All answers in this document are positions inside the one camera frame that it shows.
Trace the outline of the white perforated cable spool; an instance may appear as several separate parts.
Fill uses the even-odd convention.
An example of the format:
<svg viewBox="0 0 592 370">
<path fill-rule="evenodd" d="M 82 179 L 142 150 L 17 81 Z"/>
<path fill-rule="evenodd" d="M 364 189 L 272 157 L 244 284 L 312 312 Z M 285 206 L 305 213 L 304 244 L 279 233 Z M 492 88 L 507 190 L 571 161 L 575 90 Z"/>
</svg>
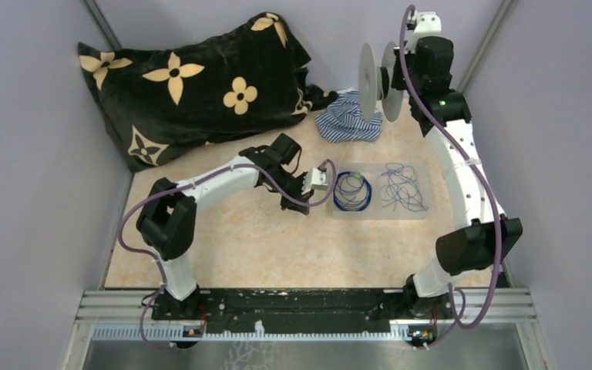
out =
<svg viewBox="0 0 592 370">
<path fill-rule="evenodd" d="M 383 116 L 389 122 L 395 122 L 401 112 L 404 92 L 392 88 L 395 76 L 396 54 L 398 46 L 388 42 L 380 64 L 375 63 L 372 47 L 362 46 L 358 64 L 358 91 L 362 118 L 370 121 L 377 112 L 376 104 L 381 103 Z"/>
</svg>

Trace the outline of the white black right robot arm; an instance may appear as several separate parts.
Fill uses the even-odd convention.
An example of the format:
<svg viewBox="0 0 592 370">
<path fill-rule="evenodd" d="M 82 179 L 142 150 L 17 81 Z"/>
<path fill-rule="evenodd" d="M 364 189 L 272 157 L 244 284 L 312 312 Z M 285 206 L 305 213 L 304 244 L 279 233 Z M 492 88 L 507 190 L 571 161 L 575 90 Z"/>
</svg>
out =
<svg viewBox="0 0 592 370">
<path fill-rule="evenodd" d="M 454 231 L 438 237 L 435 257 L 407 282 L 406 313 L 422 318 L 433 297 L 445 294 L 472 274 L 501 264 L 523 232 L 491 191 L 473 138 L 472 113 L 465 96 L 450 88 L 453 43 L 441 36 L 404 42 L 393 85 L 409 93 L 412 117 L 419 123 L 442 170 L 452 202 Z"/>
</svg>

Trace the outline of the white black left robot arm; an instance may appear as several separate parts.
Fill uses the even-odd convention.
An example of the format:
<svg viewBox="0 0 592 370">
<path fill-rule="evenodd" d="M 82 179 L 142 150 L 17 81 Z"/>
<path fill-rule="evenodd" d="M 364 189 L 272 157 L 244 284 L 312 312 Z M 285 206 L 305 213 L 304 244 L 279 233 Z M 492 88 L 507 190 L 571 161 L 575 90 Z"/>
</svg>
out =
<svg viewBox="0 0 592 370">
<path fill-rule="evenodd" d="M 172 182 L 161 178 L 153 185 L 149 203 L 142 206 L 136 229 L 159 254 L 163 286 L 172 298 L 170 309 L 182 319 L 200 309 L 198 283 L 187 251 L 193 243 L 197 215 L 220 201 L 255 187 L 281 195 L 282 210 L 308 214 L 316 190 L 327 190 L 328 173 L 313 168 L 295 176 L 286 169 L 301 154 L 301 146 L 286 134 L 270 145 L 241 150 L 232 160 L 198 177 Z"/>
</svg>

